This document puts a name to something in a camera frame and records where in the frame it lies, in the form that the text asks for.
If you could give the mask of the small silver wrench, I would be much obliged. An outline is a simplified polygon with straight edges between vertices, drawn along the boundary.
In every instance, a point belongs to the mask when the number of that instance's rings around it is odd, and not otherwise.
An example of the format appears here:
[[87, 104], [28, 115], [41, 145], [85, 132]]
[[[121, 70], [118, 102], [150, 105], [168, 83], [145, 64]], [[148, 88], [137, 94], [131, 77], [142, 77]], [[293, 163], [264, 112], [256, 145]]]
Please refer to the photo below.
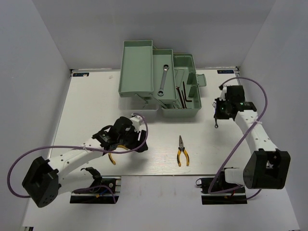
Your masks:
[[217, 108], [217, 104], [216, 104], [216, 102], [213, 102], [212, 105], [213, 105], [213, 108], [214, 108], [214, 116], [213, 116], [214, 121], [215, 121], [214, 127], [215, 127], [215, 128], [218, 128], [218, 120], [217, 120], [217, 117], [216, 117], [216, 108]]

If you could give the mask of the yellow handled pliers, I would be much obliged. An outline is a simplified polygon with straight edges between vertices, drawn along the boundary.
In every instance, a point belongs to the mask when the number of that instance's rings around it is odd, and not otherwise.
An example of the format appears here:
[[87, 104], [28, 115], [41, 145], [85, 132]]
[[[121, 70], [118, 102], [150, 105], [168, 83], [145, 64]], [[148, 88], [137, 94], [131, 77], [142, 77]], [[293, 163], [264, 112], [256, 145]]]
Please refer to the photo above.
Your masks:
[[[120, 149], [124, 149], [124, 150], [128, 150], [128, 148], [127, 147], [125, 147], [125, 146], [123, 146], [123, 145], [118, 145], [117, 146], [118, 148], [120, 148]], [[115, 160], [112, 158], [112, 154], [111, 153], [108, 153], [108, 157], [109, 157], [109, 160], [111, 161], [111, 163], [113, 164], [113, 165], [116, 165], [116, 162], [115, 162]]]
[[182, 153], [184, 154], [184, 156], [186, 158], [186, 166], [189, 166], [190, 165], [190, 158], [189, 158], [189, 155], [188, 155], [188, 153], [187, 153], [187, 151], [184, 147], [182, 137], [181, 137], [181, 135], [179, 135], [179, 146], [178, 146], [178, 152], [177, 152], [177, 163], [178, 163], [179, 167], [181, 167], [180, 155]]

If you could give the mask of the short dark red hex key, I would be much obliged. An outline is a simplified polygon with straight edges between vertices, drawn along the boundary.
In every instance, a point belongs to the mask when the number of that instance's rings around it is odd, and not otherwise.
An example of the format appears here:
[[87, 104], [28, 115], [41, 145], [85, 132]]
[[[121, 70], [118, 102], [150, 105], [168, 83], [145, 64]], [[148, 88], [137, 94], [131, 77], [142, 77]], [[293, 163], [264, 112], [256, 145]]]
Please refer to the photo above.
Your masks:
[[183, 93], [184, 93], [185, 102], [190, 103], [190, 102], [192, 102], [192, 100], [189, 100], [189, 99], [187, 98], [186, 88], [185, 88], [185, 82], [183, 81], [182, 84], [183, 84]]

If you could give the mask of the large silver ratchet wrench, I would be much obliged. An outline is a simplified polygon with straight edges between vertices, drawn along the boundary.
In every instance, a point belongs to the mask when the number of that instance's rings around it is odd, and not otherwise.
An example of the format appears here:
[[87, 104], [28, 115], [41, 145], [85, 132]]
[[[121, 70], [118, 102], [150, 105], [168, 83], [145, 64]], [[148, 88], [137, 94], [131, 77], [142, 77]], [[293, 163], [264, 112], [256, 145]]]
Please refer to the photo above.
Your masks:
[[163, 65], [163, 73], [162, 73], [161, 83], [160, 83], [159, 90], [157, 92], [157, 95], [160, 96], [160, 97], [164, 95], [164, 88], [165, 88], [168, 70], [169, 70], [169, 65], [168, 64]]

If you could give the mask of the long dark red hex key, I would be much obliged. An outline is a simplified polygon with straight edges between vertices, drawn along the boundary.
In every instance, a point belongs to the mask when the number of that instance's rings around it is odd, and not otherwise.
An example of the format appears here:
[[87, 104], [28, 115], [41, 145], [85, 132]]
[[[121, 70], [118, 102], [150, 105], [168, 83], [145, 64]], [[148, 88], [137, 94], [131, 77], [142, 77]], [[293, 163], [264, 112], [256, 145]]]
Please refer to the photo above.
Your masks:
[[179, 87], [176, 87], [176, 90], [177, 90], [177, 93], [178, 93], [179, 98], [180, 98], [181, 106], [182, 106], [183, 109], [185, 109], [186, 107], [185, 107], [185, 104], [184, 104], [184, 101], [183, 101], [183, 98], [182, 98], [181, 91], [180, 91]]

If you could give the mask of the green toolbox with clear lid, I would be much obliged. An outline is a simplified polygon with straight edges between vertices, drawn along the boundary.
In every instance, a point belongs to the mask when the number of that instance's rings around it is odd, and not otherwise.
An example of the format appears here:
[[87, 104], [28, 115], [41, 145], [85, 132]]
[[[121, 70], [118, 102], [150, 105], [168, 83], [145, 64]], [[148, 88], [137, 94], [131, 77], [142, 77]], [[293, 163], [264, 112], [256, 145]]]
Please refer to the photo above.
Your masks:
[[[168, 64], [164, 95], [158, 96], [163, 65]], [[183, 109], [176, 87], [192, 102]], [[175, 53], [158, 49], [152, 40], [127, 40], [123, 43], [119, 80], [119, 109], [126, 113], [139, 112], [153, 116], [158, 109], [169, 118], [194, 117], [201, 110], [200, 88], [206, 86], [204, 74], [196, 71], [191, 53]]]

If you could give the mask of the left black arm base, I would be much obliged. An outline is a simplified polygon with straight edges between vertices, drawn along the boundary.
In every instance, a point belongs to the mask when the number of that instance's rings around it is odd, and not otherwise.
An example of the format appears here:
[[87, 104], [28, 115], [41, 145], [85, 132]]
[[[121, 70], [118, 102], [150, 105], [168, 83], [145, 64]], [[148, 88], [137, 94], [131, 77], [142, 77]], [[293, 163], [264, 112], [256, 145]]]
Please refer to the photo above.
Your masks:
[[71, 193], [70, 204], [112, 205], [116, 204], [121, 191], [121, 178], [102, 178], [91, 187], [96, 188], [81, 193]]

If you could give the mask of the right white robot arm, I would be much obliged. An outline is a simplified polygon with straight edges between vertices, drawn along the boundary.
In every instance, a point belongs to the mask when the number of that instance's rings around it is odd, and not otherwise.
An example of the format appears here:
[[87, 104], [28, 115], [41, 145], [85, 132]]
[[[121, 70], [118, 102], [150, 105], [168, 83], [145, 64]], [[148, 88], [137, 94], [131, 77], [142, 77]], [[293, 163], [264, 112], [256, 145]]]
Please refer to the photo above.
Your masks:
[[291, 157], [271, 141], [260, 121], [255, 105], [245, 99], [241, 85], [221, 87], [220, 97], [215, 99], [215, 120], [232, 119], [246, 135], [251, 152], [246, 166], [224, 169], [218, 178], [218, 188], [230, 191], [235, 184], [249, 189], [282, 189], [285, 186]]

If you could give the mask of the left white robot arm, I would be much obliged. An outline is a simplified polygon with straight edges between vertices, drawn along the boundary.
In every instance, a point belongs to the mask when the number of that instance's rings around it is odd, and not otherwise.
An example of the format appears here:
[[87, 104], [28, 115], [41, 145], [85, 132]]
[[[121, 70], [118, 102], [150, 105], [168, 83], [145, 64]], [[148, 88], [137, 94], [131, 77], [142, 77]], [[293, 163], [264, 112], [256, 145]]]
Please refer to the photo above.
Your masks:
[[119, 146], [125, 147], [124, 153], [148, 150], [146, 141], [149, 130], [141, 130], [141, 125], [147, 125], [147, 122], [138, 113], [132, 114], [131, 118], [121, 116], [81, 146], [68, 146], [68, 152], [49, 159], [36, 158], [23, 179], [23, 188], [37, 207], [49, 205], [64, 192], [67, 176], [87, 162], [105, 154], [117, 154]]

